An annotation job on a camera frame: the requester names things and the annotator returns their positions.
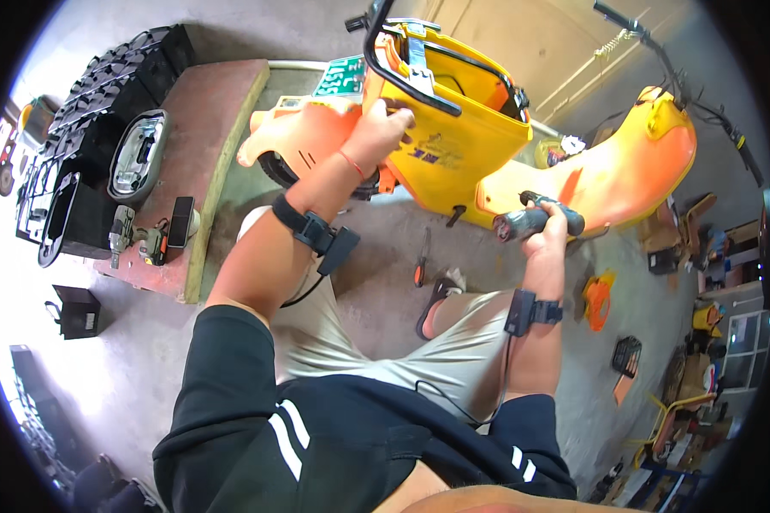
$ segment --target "slipper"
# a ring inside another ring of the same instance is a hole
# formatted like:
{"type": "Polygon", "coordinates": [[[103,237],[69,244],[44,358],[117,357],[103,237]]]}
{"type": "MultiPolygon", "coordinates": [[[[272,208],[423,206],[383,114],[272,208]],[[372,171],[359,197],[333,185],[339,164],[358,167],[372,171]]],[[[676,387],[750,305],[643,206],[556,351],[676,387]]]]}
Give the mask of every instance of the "slipper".
{"type": "Polygon", "coordinates": [[[440,300],[445,299],[451,294],[461,294],[462,288],[454,282],[449,277],[442,277],[437,280],[436,283],[433,284],[433,292],[431,293],[431,299],[428,301],[428,304],[425,305],[425,310],[422,312],[422,315],[420,315],[419,322],[416,323],[416,334],[420,336],[420,338],[424,341],[429,341],[427,336],[425,336],[424,333],[422,333],[422,326],[425,323],[425,319],[428,318],[428,314],[431,311],[431,308],[433,305],[435,305],[440,300]]]}

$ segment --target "scooter front fender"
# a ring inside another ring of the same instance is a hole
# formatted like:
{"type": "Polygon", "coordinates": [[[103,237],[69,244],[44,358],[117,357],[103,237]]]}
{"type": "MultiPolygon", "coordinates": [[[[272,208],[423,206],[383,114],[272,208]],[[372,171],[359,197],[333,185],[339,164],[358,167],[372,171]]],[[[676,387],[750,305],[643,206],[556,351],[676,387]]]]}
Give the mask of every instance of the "scooter front fender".
{"type": "Polygon", "coordinates": [[[271,110],[251,115],[251,137],[237,152],[237,162],[249,167],[263,153],[276,152],[305,177],[340,149],[361,115],[358,103],[340,96],[282,96],[271,110]]]}

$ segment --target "license plate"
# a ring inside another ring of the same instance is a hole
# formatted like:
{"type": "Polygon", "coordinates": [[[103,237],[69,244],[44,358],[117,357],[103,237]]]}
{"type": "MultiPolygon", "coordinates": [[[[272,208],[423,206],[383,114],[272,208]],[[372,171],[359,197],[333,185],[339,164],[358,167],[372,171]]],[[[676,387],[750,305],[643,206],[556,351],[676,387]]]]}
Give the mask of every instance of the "license plate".
{"type": "Polygon", "coordinates": [[[312,96],[361,94],[364,78],[365,59],[361,55],[330,61],[312,96]]]}

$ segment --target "yellow scooter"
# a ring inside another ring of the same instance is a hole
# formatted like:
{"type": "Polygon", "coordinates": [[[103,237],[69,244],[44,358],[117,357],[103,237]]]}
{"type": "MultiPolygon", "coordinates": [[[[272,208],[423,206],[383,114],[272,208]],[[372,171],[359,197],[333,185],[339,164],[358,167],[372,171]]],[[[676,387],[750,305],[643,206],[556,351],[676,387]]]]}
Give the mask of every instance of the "yellow scooter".
{"type": "Polygon", "coordinates": [[[533,190],[582,214],[585,233],[594,234],[647,217],[681,182],[696,155],[686,110],[695,106],[725,128],[763,183],[744,136],[719,109],[690,99],[645,27],[606,5],[594,8],[656,51],[670,82],[643,89],[603,143],[537,169],[511,160],[533,133],[528,99],[508,72],[439,26],[388,19],[392,4],[377,0],[366,15],[346,22],[349,31],[367,29],[364,55],[332,62],[314,95],[284,96],[252,115],[251,137],[237,155],[241,164],[259,160],[269,177],[289,187],[341,147],[371,103],[391,97],[413,110],[414,143],[381,162],[355,198],[402,185],[423,208],[450,216],[449,226],[461,218],[490,229],[494,217],[521,207],[521,192],[533,190]],[[361,103],[348,93],[361,94],[361,103]]]}

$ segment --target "orange scooter body panel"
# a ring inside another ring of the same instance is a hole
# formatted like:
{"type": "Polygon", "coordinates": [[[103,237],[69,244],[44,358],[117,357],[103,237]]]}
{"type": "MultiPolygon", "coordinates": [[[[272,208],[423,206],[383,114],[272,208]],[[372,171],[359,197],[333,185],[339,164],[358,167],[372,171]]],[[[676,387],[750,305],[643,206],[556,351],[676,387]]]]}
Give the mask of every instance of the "orange scooter body panel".
{"type": "Polygon", "coordinates": [[[275,151],[302,178],[340,149],[361,115],[362,107],[344,97],[282,96],[270,111],[251,115],[251,137],[237,162],[248,167],[275,151]]]}
{"type": "Polygon", "coordinates": [[[678,186],[696,157],[696,131],[685,112],[660,89],[642,90],[615,134],[549,169],[510,161],[477,188],[477,222],[521,208],[519,193],[555,198],[585,217],[585,233],[636,222],[654,211],[678,186]]]}

